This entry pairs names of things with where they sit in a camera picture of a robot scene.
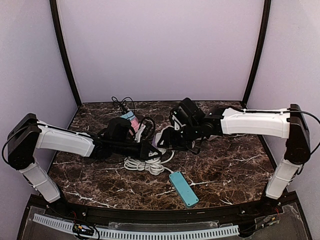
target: brown marble surface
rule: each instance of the brown marble surface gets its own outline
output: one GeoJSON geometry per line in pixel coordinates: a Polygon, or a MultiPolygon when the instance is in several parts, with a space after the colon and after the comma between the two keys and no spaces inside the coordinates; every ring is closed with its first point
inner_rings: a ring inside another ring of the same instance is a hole
{"type": "MultiPolygon", "coordinates": [[[[135,115],[156,121],[157,132],[169,125],[169,111],[177,102],[136,102],[135,115]]],[[[210,107],[240,107],[238,102],[199,101],[206,112],[210,107]]],[[[111,118],[121,115],[112,103],[85,103],[70,129],[97,133],[111,118]]],[[[163,159],[170,156],[170,151],[163,159]]],[[[49,175],[61,186],[71,203],[133,210],[179,210],[185,205],[169,182],[169,171],[151,175],[148,171],[124,169],[123,156],[107,161],[92,160],[59,152],[49,175]]],[[[194,208],[219,207],[258,200],[274,172],[256,135],[219,136],[204,141],[199,155],[176,152],[164,164],[180,171],[199,198],[194,208]]]]}

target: blue power strip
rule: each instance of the blue power strip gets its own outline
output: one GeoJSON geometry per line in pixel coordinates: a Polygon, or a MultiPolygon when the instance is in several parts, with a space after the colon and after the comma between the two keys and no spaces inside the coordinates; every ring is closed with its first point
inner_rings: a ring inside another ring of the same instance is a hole
{"type": "Polygon", "coordinates": [[[191,208],[199,202],[197,195],[191,189],[181,172],[176,171],[170,174],[169,179],[187,208],[191,208]]]}

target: coiled white cable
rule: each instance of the coiled white cable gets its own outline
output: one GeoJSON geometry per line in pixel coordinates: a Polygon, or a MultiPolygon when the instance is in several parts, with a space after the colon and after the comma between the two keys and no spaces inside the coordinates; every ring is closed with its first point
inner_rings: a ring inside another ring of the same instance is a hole
{"type": "Polygon", "coordinates": [[[125,169],[130,171],[149,171],[152,175],[159,175],[164,170],[168,170],[170,173],[173,174],[174,172],[171,169],[163,166],[162,164],[169,162],[174,157],[174,155],[175,152],[172,151],[171,156],[165,161],[161,161],[160,157],[146,161],[140,161],[130,157],[126,157],[124,159],[123,166],[125,169]]]}

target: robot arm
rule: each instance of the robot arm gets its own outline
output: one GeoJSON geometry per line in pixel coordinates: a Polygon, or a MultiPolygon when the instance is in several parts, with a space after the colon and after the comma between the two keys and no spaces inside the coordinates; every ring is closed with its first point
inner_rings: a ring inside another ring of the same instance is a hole
{"type": "Polygon", "coordinates": [[[47,202],[53,203],[62,193],[34,158],[35,149],[63,151],[93,159],[106,159],[113,153],[142,160],[154,158],[149,152],[161,157],[161,152],[147,141],[128,140],[131,128],[127,119],[114,118],[106,129],[90,135],[48,125],[29,113],[8,135],[7,163],[22,173],[47,202]]]}
{"type": "Polygon", "coordinates": [[[276,200],[311,155],[309,130],[300,112],[298,105],[291,104],[289,109],[278,110],[213,107],[205,114],[189,98],[185,98],[171,111],[169,119],[174,127],[163,131],[157,146],[192,151],[196,139],[202,141],[212,135],[230,134],[269,135],[287,139],[286,152],[265,191],[266,197],[276,200]]]}

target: white cable tray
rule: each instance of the white cable tray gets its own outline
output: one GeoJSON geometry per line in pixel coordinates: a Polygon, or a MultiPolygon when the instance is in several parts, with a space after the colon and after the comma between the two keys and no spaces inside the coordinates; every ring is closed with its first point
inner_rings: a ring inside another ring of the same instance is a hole
{"type": "MultiPolygon", "coordinates": [[[[74,235],[72,232],[73,222],[69,220],[59,220],[47,215],[35,213],[33,221],[49,228],[74,235]]],[[[122,231],[100,227],[97,227],[97,230],[100,233],[101,240],[211,240],[239,234],[239,227],[237,225],[206,230],[177,232],[122,231]]],[[[94,235],[91,238],[98,238],[96,231],[94,231],[94,235]]]]}

